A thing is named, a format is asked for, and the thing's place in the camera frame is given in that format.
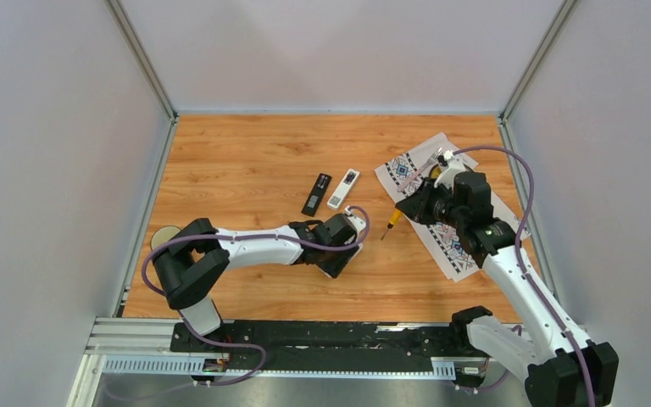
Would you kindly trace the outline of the yellow handled screwdriver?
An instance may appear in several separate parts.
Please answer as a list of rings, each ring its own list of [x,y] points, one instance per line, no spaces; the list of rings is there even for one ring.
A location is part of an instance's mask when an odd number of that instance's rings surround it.
[[[395,210],[392,214],[392,216],[389,218],[387,222],[387,226],[385,231],[381,235],[381,241],[385,239],[387,236],[388,232],[399,222],[399,220],[402,218],[403,212],[400,210]]]

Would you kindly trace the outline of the short white remote control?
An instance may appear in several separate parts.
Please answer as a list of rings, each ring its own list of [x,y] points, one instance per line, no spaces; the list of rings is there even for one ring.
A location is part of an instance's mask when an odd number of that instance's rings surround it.
[[[345,266],[348,266],[355,259],[355,257],[360,253],[362,248],[363,248],[363,245],[360,244],[357,247],[354,247],[354,248],[352,248],[350,250],[350,252],[348,254],[348,259],[345,262]]]

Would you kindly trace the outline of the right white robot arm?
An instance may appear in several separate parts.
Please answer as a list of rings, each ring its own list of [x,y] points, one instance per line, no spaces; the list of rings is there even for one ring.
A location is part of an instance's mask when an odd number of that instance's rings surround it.
[[[532,269],[514,229],[494,214],[484,174],[458,173],[451,186],[423,181],[395,207],[409,220],[443,223],[456,231],[463,250],[496,282],[521,318],[528,339],[505,328],[483,307],[453,314],[454,351],[477,349],[498,360],[524,385],[533,406],[608,406],[619,356],[595,343],[557,303]]]

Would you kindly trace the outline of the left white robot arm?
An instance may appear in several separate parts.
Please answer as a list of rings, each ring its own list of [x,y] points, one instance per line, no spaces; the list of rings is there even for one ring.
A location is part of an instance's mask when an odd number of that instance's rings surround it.
[[[367,215],[351,211],[326,221],[294,221],[259,231],[216,228],[199,218],[184,228],[157,230],[144,264],[156,272],[159,282],[153,290],[193,328],[194,343],[213,352],[224,343],[225,328],[210,292],[225,272],[256,265],[313,265],[335,279],[363,248],[369,229]]]

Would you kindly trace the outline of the long white remote control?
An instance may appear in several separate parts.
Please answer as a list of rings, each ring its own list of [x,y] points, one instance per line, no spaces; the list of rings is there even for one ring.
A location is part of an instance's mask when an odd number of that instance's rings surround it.
[[[359,179],[360,172],[355,169],[349,169],[338,183],[336,189],[326,202],[329,209],[337,210],[341,207],[346,197],[353,189],[355,182]]]

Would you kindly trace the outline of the black remote control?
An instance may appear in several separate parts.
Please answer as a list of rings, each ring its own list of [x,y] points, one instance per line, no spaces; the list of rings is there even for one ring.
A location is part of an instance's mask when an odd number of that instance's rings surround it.
[[[303,215],[311,217],[315,216],[317,209],[319,208],[320,203],[326,194],[326,190],[331,182],[331,179],[332,177],[325,173],[320,173],[318,175],[302,207],[301,213]]]

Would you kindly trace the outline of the metal fork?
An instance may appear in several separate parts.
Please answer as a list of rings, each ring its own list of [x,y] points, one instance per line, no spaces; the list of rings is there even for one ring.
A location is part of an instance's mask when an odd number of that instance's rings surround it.
[[[435,150],[426,160],[426,162],[415,172],[415,175],[420,175],[424,171],[429,170],[433,165],[438,163],[438,157],[442,155],[442,148]]]

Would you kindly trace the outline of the patterned white cloth mat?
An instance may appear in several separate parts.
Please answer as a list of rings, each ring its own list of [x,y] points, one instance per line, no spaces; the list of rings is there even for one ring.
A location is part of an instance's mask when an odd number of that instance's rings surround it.
[[[438,148],[452,150],[465,163],[466,172],[455,176],[453,193],[457,226],[436,223],[424,226],[409,220],[421,241],[447,278],[456,282],[477,272],[490,254],[497,254],[526,239],[520,219],[492,191],[476,161],[457,149],[442,133],[386,162],[376,169],[379,182],[396,204],[412,194],[422,182],[434,182],[438,163],[420,175],[415,172]]]

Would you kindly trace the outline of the beige mug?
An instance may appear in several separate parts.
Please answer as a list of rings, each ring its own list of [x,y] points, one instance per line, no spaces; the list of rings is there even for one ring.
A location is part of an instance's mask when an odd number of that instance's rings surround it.
[[[179,235],[181,228],[179,226],[164,226],[158,229],[150,240],[150,248],[154,254],[163,253],[170,248],[169,242]]]

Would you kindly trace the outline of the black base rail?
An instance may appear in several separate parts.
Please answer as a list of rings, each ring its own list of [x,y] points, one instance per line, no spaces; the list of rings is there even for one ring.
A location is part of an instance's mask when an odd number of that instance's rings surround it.
[[[430,371],[437,357],[486,357],[462,344],[451,326],[235,320],[207,338],[203,343],[177,323],[170,351],[221,354],[231,371],[263,361],[266,371],[419,373]]]

